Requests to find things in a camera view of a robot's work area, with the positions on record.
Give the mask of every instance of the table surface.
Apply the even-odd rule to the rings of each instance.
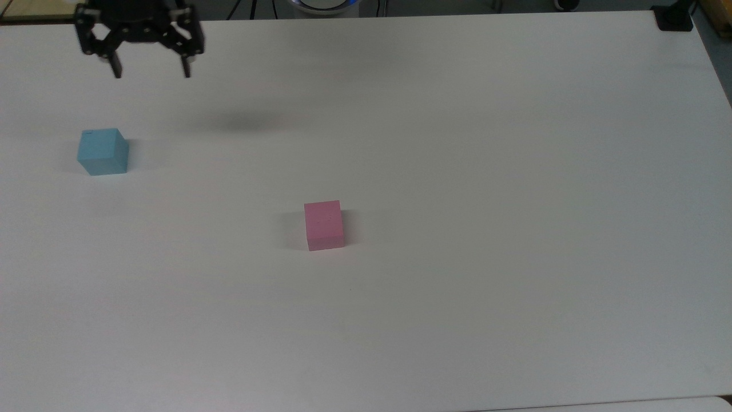
[[[732,412],[732,406],[718,397],[616,402],[597,405],[554,406],[533,412]]]
[[[650,12],[205,23],[185,79],[0,27],[11,411],[732,392],[732,111]],[[90,177],[81,131],[119,128]],[[348,245],[308,252],[302,205]]]

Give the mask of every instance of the cube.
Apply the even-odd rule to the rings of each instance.
[[[307,248],[311,251],[344,247],[340,201],[306,203],[305,232]]]
[[[92,175],[127,173],[130,145],[117,129],[81,132],[76,160]]]

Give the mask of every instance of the cable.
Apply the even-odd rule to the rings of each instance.
[[[254,13],[257,11],[257,0],[252,0],[252,8],[249,10],[249,20],[254,20]]]
[[[239,7],[239,3],[241,3],[242,0],[236,0],[236,3],[234,3],[234,8],[231,9],[231,12],[229,13],[229,16],[226,18],[226,20],[231,20],[231,16],[234,15],[234,12],[236,12],[236,8]]]

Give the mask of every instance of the black bracket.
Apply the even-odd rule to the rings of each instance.
[[[190,61],[204,51],[205,38],[195,6],[176,0],[179,7],[170,10],[162,0],[88,0],[77,4],[74,25],[84,54],[98,55],[112,67],[114,77],[122,77],[117,48],[129,43],[160,43],[181,57],[183,73],[190,77]],[[187,32],[183,35],[178,29]],[[101,40],[94,35],[96,23],[110,31]]]
[[[695,0],[678,0],[671,6],[653,6],[656,24],[663,32],[691,32],[694,23],[689,8]]]

